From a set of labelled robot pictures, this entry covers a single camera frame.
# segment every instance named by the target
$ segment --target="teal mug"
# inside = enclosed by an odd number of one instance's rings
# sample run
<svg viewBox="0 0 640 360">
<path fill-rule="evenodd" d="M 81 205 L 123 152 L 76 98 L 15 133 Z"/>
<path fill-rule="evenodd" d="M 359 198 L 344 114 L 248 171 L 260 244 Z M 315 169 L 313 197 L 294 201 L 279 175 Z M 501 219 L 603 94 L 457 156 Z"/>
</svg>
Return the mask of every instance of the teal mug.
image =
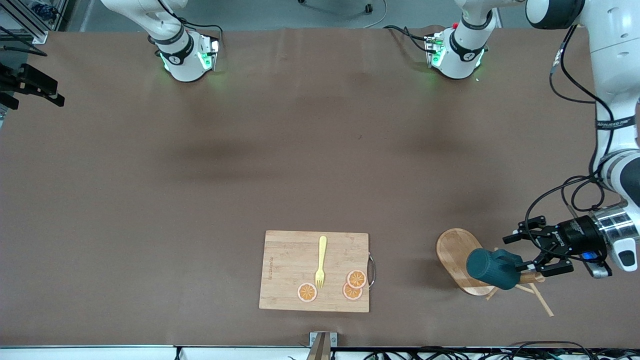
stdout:
<svg viewBox="0 0 640 360">
<path fill-rule="evenodd" d="M 522 257 L 500 249 L 489 251 L 478 248 L 467 258 L 467 272 L 474 279 L 503 290 L 512 289 L 520 282 L 520 272 L 515 263 L 521 263 Z"/>
</svg>

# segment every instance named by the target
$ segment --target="orange slice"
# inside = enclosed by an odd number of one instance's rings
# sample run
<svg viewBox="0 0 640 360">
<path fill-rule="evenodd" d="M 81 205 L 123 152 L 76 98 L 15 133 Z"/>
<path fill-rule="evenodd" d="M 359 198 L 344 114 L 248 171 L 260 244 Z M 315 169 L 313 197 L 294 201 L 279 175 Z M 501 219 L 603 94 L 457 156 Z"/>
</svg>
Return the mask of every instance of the orange slice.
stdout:
<svg viewBox="0 0 640 360">
<path fill-rule="evenodd" d="M 305 282 L 298 288 L 298 299 L 304 302 L 312 302 L 316 296 L 318 296 L 318 290 L 310 282 Z"/>
<path fill-rule="evenodd" d="M 342 294 L 349 300 L 358 300 L 362 296 L 363 292 L 364 291 L 362 291 L 362 289 L 354 289 L 350 287 L 348 283 L 345 283 L 342 287 Z"/>
<path fill-rule="evenodd" d="M 360 270 L 347 274 L 347 284 L 354 289 L 362 289 L 367 284 L 367 276 Z"/>
</svg>

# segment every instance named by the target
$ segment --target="fork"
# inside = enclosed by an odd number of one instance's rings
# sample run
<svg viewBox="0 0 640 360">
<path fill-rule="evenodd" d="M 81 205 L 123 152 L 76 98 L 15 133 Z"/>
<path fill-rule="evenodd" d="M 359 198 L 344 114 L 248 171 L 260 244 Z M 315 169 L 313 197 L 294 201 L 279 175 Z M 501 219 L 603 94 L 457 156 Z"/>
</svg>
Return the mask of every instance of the fork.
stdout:
<svg viewBox="0 0 640 360">
<path fill-rule="evenodd" d="M 324 252 L 326 251 L 326 236 L 320 236 L 320 249 L 318 252 L 318 271 L 316 271 L 316 288 L 322 288 L 324 285 Z"/>
</svg>

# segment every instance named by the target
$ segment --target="table surface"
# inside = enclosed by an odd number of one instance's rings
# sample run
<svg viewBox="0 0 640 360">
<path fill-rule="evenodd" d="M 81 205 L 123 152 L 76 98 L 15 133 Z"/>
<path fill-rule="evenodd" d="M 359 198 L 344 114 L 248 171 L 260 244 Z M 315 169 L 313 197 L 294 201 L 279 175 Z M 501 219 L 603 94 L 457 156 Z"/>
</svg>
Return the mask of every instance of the table surface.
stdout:
<svg viewBox="0 0 640 360">
<path fill-rule="evenodd" d="M 538 287 L 549 318 L 463 293 L 435 253 L 452 227 L 500 246 L 585 173 L 593 108 L 547 83 L 563 35 L 497 30 L 453 81 L 388 30 L 228 33 L 225 71 L 178 83 L 144 33 L 51 34 L 30 62 L 67 104 L 21 97 L 0 131 L 0 343 L 637 345 L 637 274 L 575 264 Z M 591 87 L 584 32 L 566 61 Z M 556 195 L 534 214 L 569 217 Z M 370 313 L 258 309 L 268 229 L 369 233 Z"/>
</svg>

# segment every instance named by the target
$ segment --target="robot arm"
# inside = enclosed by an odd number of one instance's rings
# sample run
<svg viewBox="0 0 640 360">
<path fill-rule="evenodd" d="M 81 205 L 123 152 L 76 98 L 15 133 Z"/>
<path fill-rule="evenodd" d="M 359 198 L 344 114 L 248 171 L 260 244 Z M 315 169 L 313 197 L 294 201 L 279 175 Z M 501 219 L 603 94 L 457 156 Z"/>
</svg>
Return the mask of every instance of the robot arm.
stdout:
<svg viewBox="0 0 640 360">
<path fill-rule="evenodd" d="M 624 271 L 637 270 L 640 240 L 640 149 L 636 142 L 636 105 L 640 97 L 640 8 L 634 0 L 528 0 L 527 18 L 540 29 L 582 24 L 589 48 L 596 96 L 597 147 L 592 173 L 619 203 L 583 217 L 547 225 L 544 217 L 520 223 L 505 243 L 534 241 L 541 249 L 516 271 L 544 276 L 573 271 L 579 256 L 595 278 L 611 276 L 604 255 Z"/>
<path fill-rule="evenodd" d="M 164 9 L 182 9 L 188 0 L 102 0 L 109 10 L 140 25 L 160 50 L 164 68 L 179 81 L 195 81 L 213 69 L 218 40 L 185 29 Z"/>
<path fill-rule="evenodd" d="M 484 54 L 484 46 L 496 26 L 493 9 L 516 6 L 525 0 L 455 0 L 462 9 L 456 28 L 447 28 L 426 41 L 429 66 L 452 79 L 471 75 Z"/>
</svg>

